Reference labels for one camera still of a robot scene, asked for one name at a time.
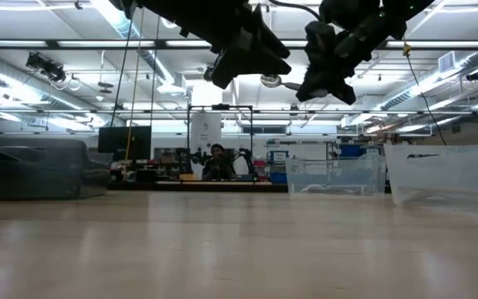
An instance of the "computer monitor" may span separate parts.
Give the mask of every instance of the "computer monitor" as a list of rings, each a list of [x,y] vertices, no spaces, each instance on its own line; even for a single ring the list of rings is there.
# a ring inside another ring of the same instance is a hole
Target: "computer monitor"
[[[150,126],[132,127],[130,132],[129,160],[150,159]],[[99,146],[100,153],[114,154],[114,161],[126,157],[129,138],[129,127],[100,128]]]

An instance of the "clear plastic bin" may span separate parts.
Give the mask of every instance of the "clear plastic bin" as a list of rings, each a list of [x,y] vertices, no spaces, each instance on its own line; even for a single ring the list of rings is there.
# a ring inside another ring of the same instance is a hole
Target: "clear plastic bin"
[[[386,163],[379,155],[356,160],[288,159],[286,169],[290,194],[384,195]]]
[[[385,145],[393,201],[478,203],[478,145]]]

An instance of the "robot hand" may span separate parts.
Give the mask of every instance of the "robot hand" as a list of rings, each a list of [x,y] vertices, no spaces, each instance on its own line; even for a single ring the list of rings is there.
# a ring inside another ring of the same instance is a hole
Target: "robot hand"
[[[305,28],[305,52],[310,66],[304,83],[296,93],[299,101],[313,98],[313,91],[325,89],[348,105],[355,102],[354,89],[345,78],[355,75],[354,68],[369,61],[371,52],[391,36],[401,40],[406,21],[416,16],[433,0],[324,0],[320,20]],[[338,34],[329,23],[343,28]]]
[[[136,7],[146,7],[160,17],[212,45],[218,54],[211,74],[222,89],[232,79],[247,74],[286,75],[290,66],[283,60],[289,50],[265,25],[261,6],[252,11],[248,0],[110,0],[130,19]]]

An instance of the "person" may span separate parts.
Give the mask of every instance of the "person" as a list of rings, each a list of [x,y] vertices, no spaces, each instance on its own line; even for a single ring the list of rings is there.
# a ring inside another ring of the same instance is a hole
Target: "person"
[[[233,161],[220,144],[212,145],[212,158],[206,163],[202,171],[202,180],[230,180],[236,172],[233,169]]]

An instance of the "cable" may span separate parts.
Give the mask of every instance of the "cable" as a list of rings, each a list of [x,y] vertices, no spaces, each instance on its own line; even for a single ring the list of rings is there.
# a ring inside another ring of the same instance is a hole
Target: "cable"
[[[71,84],[73,81],[79,82],[79,85],[78,85],[77,87],[71,87],[70,84]],[[80,89],[80,87],[82,86],[82,82],[80,82],[80,79],[78,79],[78,78],[77,78],[77,79],[71,78],[71,79],[67,82],[66,86],[64,86],[64,87],[58,87],[58,86],[56,86],[55,83],[53,83],[53,81],[49,81],[49,83],[51,84],[51,86],[55,87],[55,89],[58,90],[58,91],[63,91],[63,90],[65,90],[66,88],[69,88],[70,91],[78,91],[78,90]]]
[[[31,80],[31,78],[38,72],[38,70],[35,70],[31,75],[29,75],[29,77],[23,82],[22,86],[24,86],[27,82],[29,82],[29,80]]]
[[[138,51],[141,49],[141,40],[143,39],[143,20],[145,16],[145,10],[141,13],[141,24],[139,28],[141,30],[141,34],[139,34],[139,43],[138,43]],[[130,109],[130,119],[129,119],[129,137],[127,138],[126,143],[126,152],[124,154],[124,160],[129,159],[129,151],[130,151],[130,139],[132,138],[132,117],[134,116],[134,106],[136,103],[136,87],[138,86],[138,74],[139,74],[139,55],[136,59],[136,80],[134,80],[134,90],[132,92],[132,109]]]
[[[158,40],[159,37],[159,21],[160,18],[158,18],[158,23],[156,24],[156,39]],[[156,86],[156,63],[158,61],[158,49],[154,50],[154,64],[153,64],[153,85],[152,85],[152,91],[150,93],[150,142],[149,142],[149,148],[153,148],[153,120],[154,120],[154,91],[155,91],[155,86]]]
[[[112,112],[112,121],[110,122],[111,129],[114,126],[115,111],[117,110],[117,103],[118,103],[118,100],[120,99],[121,81],[123,80],[124,65],[126,64],[126,54],[129,51],[130,35],[132,33],[132,23],[134,23],[134,18],[130,20],[129,34],[126,37],[126,46],[124,47],[123,63],[121,64],[121,73],[119,74],[119,83],[117,84],[117,92],[115,94],[114,111]]]
[[[441,133],[441,130],[440,130],[440,126],[438,125],[438,122],[437,120],[435,119],[435,116],[432,114],[431,112],[431,108],[429,107],[429,102],[427,101],[427,98],[425,97],[425,95],[423,94],[423,91],[422,91],[422,88],[420,87],[420,82],[418,82],[418,78],[416,77],[416,73],[414,73],[414,70],[412,69],[412,63],[411,63],[411,58],[410,58],[410,54],[407,52],[405,57],[407,58],[407,61],[408,61],[408,65],[409,67],[411,68],[411,73],[412,75],[414,76],[414,81],[416,82],[417,86],[418,86],[418,89],[420,90],[420,94],[422,95],[422,98],[423,100],[425,101],[425,106],[427,107],[427,111],[429,111],[429,115],[431,116],[432,118],[432,121],[434,121],[435,125],[437,126],[437,130],[438,130],[438,134],[440,135],[440,138],[441,138],[441,142],[444,143],[444,145],[447,145],[446,143],[446,140],[444,140],[444,136],[442,135]]]
[[[311,7],[306,7],[305,5],[299,5],[299,4],[294,4],[294,3],[280,2],[280,1],[277,1],[277,0],[269,0],[269,2],[273,3],[275,5],[281,6],[281,7],[290,7],[290,8],[297,8],[297,9],[305,10],[308,13],[315,16],[317,18],[317,20],[320,21],[320,15],[316,11],[311,9]]]

